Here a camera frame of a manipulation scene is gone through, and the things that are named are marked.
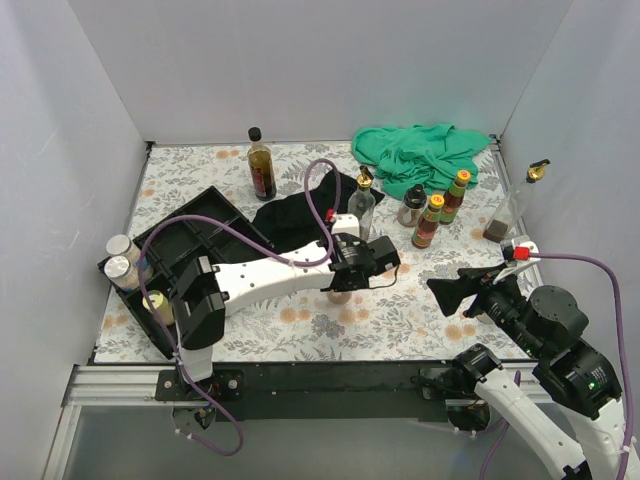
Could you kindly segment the yellow cap spice bottle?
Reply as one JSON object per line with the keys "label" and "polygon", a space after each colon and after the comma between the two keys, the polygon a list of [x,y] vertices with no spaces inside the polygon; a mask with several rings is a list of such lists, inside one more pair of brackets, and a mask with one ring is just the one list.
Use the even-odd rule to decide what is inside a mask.
{"label": "yellow cap spice bottle", "polygon": [[171,326],[175,323],[172,306],[169,303],[167,297],[160,291],[152,290],[148,292],[149,299],[143,298],[142,305],[148,311],[152,312],[151,306],[158,313],[159,318],[166,326]]}

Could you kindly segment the blue label spice jar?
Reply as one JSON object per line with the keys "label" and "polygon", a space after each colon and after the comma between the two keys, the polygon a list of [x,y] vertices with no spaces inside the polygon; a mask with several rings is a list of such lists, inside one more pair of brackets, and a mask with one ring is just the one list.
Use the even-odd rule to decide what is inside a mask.
{"label": "blue label spice jar", "polygon": [[118,234],[111,237],[106,243],[106,251],[111,257],[123,256],[133,267],[146,274],[153,274],[152,265],[146,258],[141,260],[140,248],[127,235]]}

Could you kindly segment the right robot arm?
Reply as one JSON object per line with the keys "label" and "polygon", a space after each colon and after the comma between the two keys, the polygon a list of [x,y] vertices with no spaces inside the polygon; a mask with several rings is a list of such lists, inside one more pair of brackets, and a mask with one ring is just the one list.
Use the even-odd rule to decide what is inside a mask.
{"label": "right robot arm", "polygon": [[478,397],[527,442],[555,479],[636,479],[639,456],[625,436],[630,414],[611,363],[583,340],[587,316],[568,291],[544,285],[529,296],[502,266],[461,268],[455,279],[428,280],[446,316],[466,298],[465,316],[485,314],[536,363],[532,374],[562,408],[575,435],[569,437],[515,384],[486,346],[458,354],[450,367],[423,387],[448,397]]}

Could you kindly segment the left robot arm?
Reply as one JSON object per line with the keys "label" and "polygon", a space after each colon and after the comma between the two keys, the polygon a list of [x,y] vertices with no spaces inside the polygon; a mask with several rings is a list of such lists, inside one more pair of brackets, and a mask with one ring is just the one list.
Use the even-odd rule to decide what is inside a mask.
{"label": "left robot arm", "polygon": [[178,387],[193,400],[213,386],[213,346],[222,340],[226,319],[255,303],[303,290],[351,292],[400,265],[389,237],[366,242],[349,233],[318,240],[279,259],[213,264],[192,261],[170,295],[177,330]]}

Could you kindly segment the silver lid spice jar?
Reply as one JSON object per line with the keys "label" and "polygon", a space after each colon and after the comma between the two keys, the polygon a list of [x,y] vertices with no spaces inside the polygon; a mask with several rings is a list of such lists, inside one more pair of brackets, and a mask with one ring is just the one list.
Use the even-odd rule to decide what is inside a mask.
{"label": "silver lid spice jar", "polygon": [[103,267],[103,272],[122,291],[131,292],[140,287],[137,268],[125,256],[109,258]]}

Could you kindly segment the pink cap spice bottle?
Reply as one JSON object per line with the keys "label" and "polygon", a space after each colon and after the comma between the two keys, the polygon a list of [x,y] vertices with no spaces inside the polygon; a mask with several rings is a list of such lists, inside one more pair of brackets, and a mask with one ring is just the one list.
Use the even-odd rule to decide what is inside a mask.
{"label": "pink cap spice bottle", "polygon": [[329,292],[327,294],[328,300],[335,305],[345,305],[350,301],[351,297],[351,292]]}

